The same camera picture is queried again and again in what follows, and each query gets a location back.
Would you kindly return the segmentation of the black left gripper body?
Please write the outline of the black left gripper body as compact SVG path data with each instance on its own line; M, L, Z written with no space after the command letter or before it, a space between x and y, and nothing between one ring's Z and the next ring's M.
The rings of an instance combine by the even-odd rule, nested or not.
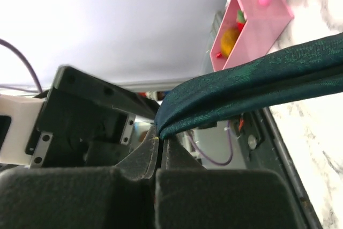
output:
M131 151L136 117L153 120L157 110L154 100L62 66L26 147L30 167L116 165Z

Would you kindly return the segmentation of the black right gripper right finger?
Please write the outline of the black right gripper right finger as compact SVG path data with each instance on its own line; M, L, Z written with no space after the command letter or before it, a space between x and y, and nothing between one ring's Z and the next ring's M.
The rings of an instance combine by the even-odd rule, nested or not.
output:
M205 170L202 164L182 145L177 136L171 136L167 139L159 137L158 141L158 170Z

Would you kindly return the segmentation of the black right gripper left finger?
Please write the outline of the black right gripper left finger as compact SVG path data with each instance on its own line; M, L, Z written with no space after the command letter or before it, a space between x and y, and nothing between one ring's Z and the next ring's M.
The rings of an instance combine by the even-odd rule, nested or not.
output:
M152 180L161 161L161 144L154 125L148 130L143 142L115 168L131 180Z

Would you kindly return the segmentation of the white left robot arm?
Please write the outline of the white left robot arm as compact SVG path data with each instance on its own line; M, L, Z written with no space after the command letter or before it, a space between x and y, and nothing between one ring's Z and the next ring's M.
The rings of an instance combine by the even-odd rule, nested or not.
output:
M87 164L95 149L127 146L137 116L159 104L70 66L42 98L1 95L1 163L29 167Z

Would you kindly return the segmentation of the dark green necktie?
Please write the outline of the dark green necktie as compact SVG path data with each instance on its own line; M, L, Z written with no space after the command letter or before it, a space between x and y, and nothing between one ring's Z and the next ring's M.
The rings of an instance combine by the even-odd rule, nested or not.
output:
M252 110L341 91L342 34L336 34L177 86L156 114L156 133L166 139Z

